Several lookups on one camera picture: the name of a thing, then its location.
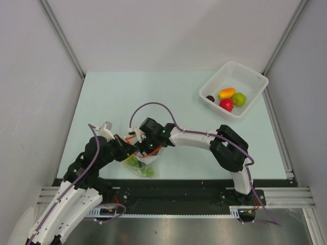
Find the green fake grapes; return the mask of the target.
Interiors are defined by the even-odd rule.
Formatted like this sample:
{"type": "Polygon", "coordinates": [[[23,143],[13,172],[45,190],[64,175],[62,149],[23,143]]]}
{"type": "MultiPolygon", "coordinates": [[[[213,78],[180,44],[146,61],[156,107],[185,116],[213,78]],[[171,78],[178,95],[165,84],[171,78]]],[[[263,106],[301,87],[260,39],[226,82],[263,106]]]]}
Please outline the green fake grapes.
{"type": "Polygon", "coordinates": [[[130,158],[127,161],[130,170],[141,177],[153,177],[155,172],[152,167],[147,166],[145,163],[139,161],[137,158],[130,158]]]}

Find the clear zip top bag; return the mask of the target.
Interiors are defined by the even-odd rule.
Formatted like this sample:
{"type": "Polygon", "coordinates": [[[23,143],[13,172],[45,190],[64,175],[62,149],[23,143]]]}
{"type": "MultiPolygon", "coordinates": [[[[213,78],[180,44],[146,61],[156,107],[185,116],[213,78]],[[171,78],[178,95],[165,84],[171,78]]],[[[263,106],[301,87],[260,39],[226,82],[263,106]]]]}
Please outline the clear zip top bag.
{"type": "Polygon", "coordinates": [[[123,161],[126,168],[141,178],[155,178],[158,176],[156,162],[158,161],[163,147],[150,136],[142,136],[142,142],[136,135],[124,137],[123,140],[138,147],[138,151],[123,161]]]}

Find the brown fake fig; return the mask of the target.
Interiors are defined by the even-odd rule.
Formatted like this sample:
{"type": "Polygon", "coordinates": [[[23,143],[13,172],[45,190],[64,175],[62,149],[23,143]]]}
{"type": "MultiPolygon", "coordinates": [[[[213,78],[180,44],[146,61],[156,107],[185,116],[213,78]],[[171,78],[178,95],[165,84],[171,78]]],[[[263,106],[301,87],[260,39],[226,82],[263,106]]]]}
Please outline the brown fake fig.
{"type": "Polygon", "coordinates": [[[206,98],[211,102],[215,102],[215,98],[212,95],[208,95],[206,98]]]}

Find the red fake apple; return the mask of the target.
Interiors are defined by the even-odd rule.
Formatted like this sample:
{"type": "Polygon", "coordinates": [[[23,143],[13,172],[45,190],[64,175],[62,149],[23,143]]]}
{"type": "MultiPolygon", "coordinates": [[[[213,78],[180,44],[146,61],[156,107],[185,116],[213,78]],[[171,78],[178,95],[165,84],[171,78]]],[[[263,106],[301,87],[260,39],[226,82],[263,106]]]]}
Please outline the red fake apple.
{"type": "Polygon", "coordinates": [[[233,110],[234,103],[231,98],[226,98],[220,101],[219,106],[224,110],[231,112],[233,110]]]}

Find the orange fake mango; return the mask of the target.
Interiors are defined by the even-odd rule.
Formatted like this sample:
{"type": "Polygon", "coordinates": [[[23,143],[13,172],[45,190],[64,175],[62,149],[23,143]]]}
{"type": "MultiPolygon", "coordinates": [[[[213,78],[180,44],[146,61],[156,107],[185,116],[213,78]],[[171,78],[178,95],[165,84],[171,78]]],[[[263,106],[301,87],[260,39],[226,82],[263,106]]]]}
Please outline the orange fake mango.
{"type": "Polygon", "coordinates": [[[234,88],[225,88],[218,93],[218,98],[220,100],[231,98],[236,93],[234,88]]]}

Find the green fake pear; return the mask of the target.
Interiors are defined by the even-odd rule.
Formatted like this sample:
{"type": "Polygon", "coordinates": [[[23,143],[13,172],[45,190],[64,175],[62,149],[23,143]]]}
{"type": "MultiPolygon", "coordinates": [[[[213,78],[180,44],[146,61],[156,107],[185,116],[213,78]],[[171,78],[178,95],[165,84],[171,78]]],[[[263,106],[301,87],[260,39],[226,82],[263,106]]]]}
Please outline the green fake pear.
{"type": "Polygon", "coordinates": [[[231,97],[231,99],[234,106],[242,107],[245,104],[247,97],[244,94],[237,92],[231,97]]]}

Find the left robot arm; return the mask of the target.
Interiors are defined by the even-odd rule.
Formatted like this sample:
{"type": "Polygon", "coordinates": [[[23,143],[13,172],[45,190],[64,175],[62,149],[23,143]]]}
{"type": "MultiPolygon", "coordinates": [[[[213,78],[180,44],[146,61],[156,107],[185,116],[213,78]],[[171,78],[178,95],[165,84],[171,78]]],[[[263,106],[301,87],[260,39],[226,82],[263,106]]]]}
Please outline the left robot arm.
{"type": "Polygon", "coordinates": [[[29,231],[27,244],[64,244],[76,226],[99,204],[113,198],[111,184],[99,170],[112,161],[124,161],[138,148],[118,135],[107,140],[94,136],[68,167],[60,187],[29,231]]]}

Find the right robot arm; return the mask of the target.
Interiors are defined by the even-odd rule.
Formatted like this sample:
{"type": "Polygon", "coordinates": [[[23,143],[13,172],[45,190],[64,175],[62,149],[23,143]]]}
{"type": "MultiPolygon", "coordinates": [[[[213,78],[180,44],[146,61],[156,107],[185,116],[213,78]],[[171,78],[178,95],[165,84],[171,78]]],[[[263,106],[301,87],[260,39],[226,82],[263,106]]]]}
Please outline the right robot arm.
{"type": "Polygon", "coordinates": [[[230,172],[236,200],[247,205],[254,199],[253,179],[248,169],[254,160],[248,153],[248,143],[229,126],[221,125],[217,130],[202,132],[181,128],[176,123],[162,126],[148,117],[139,127],[130,127],[130,133],[136,135],[139,150],[146,155],[159,147],[169,146],[191,146],[210,151],[219,165],[230,172]]]}

